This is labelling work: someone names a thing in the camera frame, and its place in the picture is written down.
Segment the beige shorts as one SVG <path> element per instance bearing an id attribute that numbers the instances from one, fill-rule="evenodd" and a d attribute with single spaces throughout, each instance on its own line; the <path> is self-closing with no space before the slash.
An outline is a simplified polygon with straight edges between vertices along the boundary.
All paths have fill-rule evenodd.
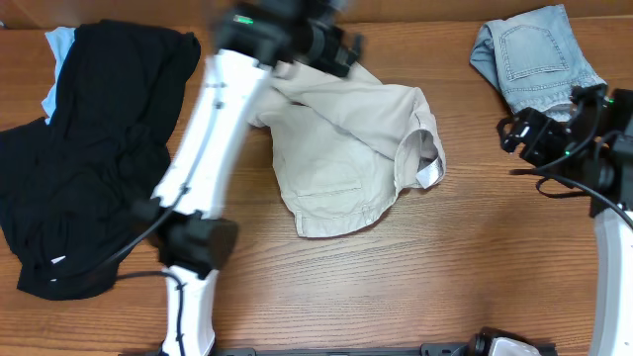
<path id="1" fill-rule="evenodd" d="M 298 236 L 345 235 L 377 222 L 405 189 L 446 174 L 434 115 L 417 87 L 299 65 L 275 79 L 249 123 L 272 135 L 273 169 Z"/>

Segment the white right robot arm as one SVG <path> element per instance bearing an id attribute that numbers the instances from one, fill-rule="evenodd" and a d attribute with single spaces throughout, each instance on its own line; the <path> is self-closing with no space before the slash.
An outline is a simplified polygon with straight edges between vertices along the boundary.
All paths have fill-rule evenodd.
<path id="1" fill-rule="evenodd" d="M 497 124 L 501 148 L 530 163 L 518 176 L 554 180 L 588 197 L 598 251 L 592 355 L 632 352 L 632 93 L 576 87 L 572 117 L 526 108 Z"/>

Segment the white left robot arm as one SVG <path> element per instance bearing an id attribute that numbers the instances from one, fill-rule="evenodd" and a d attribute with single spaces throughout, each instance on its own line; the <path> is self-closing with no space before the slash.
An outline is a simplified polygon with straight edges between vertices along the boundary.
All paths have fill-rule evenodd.
<path id="1" fill-rule="evenodd" d="M 214 51 L 174 159 L 149 200 L 135 207 L 141 234 L 158 250 L 167 287 L 167 332 L 160 355 L 209 355 L 215 344 L 214 293 L 237 238 L 223 218 L 230 175 L 248 117 L 276 67 L 300 62 L 346 76 L 363 38 L 336 26 L 336 0 L 239 1 L 218 18 Z"/>

